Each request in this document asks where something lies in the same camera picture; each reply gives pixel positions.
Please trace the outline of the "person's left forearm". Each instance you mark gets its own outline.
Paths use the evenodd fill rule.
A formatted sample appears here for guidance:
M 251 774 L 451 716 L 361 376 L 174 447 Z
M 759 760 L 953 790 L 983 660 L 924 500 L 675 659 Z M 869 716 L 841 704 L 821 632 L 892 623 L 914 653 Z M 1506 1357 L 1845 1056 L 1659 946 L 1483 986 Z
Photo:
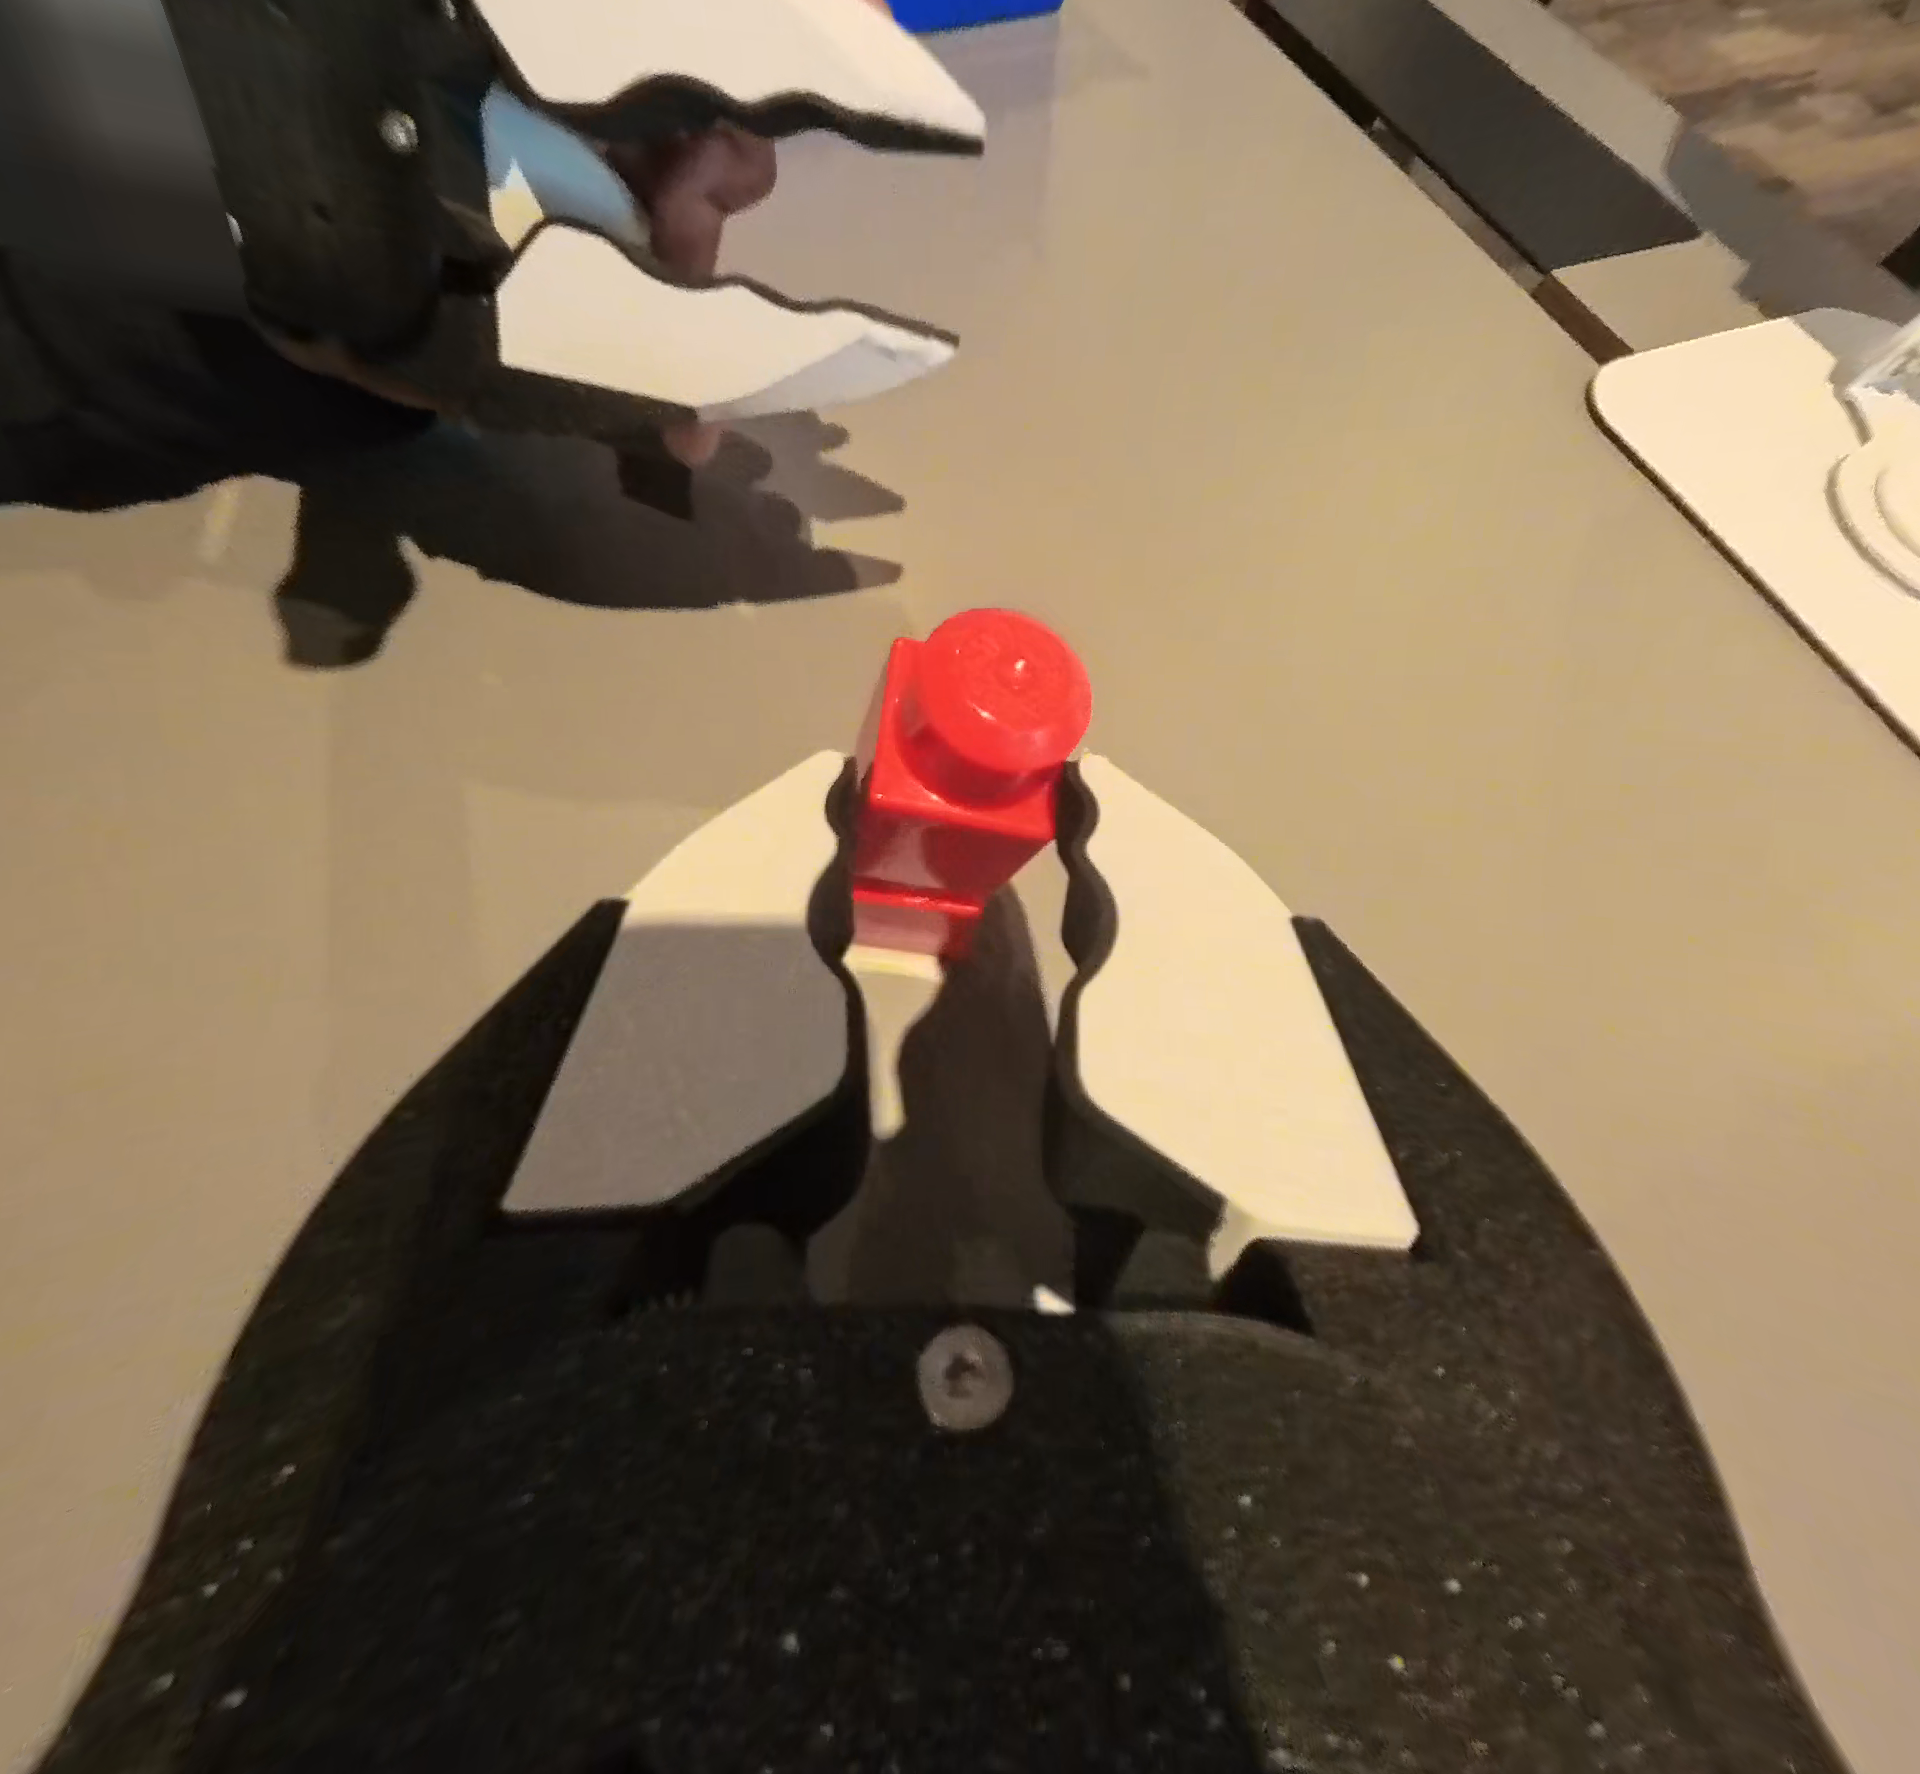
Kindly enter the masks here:
M 410 444 L 430 412 L 287 357 L 249 323 L 3 259 L 3 499 L 108 511 L 235 476 L 296 482 Z

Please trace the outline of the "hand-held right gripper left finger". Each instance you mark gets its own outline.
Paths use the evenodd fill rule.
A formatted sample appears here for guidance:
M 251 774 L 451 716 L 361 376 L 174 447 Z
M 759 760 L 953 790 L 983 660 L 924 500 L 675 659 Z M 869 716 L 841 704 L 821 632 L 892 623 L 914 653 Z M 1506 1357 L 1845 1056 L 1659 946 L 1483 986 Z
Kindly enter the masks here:
M 853 994 L 816 940 L 846 760 L 816 751 L 627 889 L 501 1197 L 523 1223 L 711 1215 L 810 1240 L 869 1163 Z

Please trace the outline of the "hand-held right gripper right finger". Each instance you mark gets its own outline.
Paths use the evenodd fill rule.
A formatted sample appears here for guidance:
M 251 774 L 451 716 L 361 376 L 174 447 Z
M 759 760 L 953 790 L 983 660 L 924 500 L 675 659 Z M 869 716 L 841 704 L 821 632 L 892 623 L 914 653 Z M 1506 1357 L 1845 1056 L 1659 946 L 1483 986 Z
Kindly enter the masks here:
M 1407 1260 L 1422 1225 L 1280 893 L 1114 760 L 1062 782 L 1050 1193 L 1171 1232 Z

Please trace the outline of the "red single-stud block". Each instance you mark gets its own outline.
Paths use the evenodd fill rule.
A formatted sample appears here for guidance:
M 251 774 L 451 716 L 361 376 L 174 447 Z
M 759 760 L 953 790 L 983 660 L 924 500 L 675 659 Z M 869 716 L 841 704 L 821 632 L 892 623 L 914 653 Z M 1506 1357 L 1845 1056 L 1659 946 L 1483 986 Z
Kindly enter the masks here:
M 1092 725 L 1081 659 L 1041 619 L 965 610 L 894 640 L 855 754 L 853 945 L 955 963 L 1050 847 Z

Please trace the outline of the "person's left hand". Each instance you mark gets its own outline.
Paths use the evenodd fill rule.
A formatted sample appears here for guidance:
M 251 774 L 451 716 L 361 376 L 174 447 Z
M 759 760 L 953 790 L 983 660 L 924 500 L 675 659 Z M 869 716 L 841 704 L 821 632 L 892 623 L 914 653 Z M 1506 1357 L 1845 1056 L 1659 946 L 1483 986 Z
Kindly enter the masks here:
M 653 259 L 681 283 L 711 280 L 727 224 L 776 188 L 776 145 L 725 123 L 601 156 L 640 209 Z

